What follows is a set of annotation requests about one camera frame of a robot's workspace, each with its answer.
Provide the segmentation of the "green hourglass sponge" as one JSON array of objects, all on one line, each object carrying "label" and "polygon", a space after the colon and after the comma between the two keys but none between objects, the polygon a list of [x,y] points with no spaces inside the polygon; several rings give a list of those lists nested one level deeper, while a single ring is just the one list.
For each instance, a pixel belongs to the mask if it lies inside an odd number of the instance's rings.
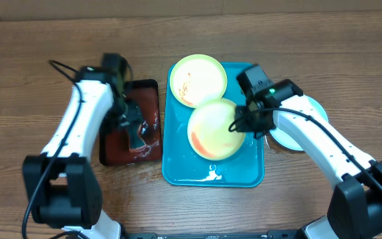
[{"label": "green hourglass sponge", "polygon": [[136,102],[128,102],[127,106],[127,125],[125,128],[129,138],[129,148],[130,151],[139,151],[146,145],[143,138],[141,137],[141,126],[144,122],[143,115]]}]

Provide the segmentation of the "yellow-green plate top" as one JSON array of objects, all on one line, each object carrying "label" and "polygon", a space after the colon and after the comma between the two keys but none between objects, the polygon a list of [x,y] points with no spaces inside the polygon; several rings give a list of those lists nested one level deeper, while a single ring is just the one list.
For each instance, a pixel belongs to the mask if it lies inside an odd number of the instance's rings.
[{"label": "yellow-green plate top", "polygon": [[173,96],[190,108],[220,99],[227,89],[224,67],[205,54],[192,54],[179,60],[168,79]]}]

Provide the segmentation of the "light blue plate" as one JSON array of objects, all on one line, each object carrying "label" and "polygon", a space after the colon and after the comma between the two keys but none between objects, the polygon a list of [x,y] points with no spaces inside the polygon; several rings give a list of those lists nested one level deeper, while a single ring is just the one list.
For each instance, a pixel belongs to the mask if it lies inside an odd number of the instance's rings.
[{"label": "light blue plate", "polygon": [[[329,121],[328,115],[323,106],[315,99],[308,97],[308,101],[311,103],[315,111],[317,111],[324,120]],[[279,128],[271,129],[269,131],[270,136],[282,147],[291,151],[303,152],[303,148],[288,134]]]}]

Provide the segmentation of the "yellow-green plate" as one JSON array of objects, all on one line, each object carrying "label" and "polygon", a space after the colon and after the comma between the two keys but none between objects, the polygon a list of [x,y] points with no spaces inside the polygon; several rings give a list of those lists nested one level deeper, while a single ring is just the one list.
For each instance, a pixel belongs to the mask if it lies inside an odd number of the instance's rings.
[{"label": "yellow-green plate", "polygon": [[168,79],[173,96],[190,108],[220,99],[227,89],[224,67],[205,54],[192,54],[179,60]]},{"label": "yellow-green plate", "polygon": [[236,104],[226,98],[196,108],[188,120],[187,136],[193,150],[210,161],[232,156],[242,146],[245,134],[230,132]]}]

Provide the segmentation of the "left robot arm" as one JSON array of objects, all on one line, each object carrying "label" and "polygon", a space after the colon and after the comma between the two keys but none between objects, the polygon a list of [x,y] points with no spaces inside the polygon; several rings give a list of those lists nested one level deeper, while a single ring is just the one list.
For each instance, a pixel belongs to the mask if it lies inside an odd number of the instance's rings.
[{"label": "left robot arm", "polygon": [[23,162],[29,200],[21,225],[23,238],[29,218],[62,229],[59,238],[124,237],[121,224],[102,209],[102,191],[90,159],[96,137],[118,129],[127,131],[129,152],[146,146],[140,134],[140,110],[124,95],[129,69],[128,64],[84,66],[68,77],[72,95],[56,132],[39,155],[29,155]]}]

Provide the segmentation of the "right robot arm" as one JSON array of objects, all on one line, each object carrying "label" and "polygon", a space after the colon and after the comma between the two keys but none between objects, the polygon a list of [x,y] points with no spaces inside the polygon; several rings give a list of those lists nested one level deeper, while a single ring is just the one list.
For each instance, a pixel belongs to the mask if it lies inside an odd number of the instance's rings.
[{"label": "right robot arm", "polygon": [[374,238],[382,233],[382,161],[358,149],[314,110],[291,80],[239,80],[246,105],[229,131],[255,137],[277,128],[317,164],[333,189],[326,215],[298,229],[296,238]]}]

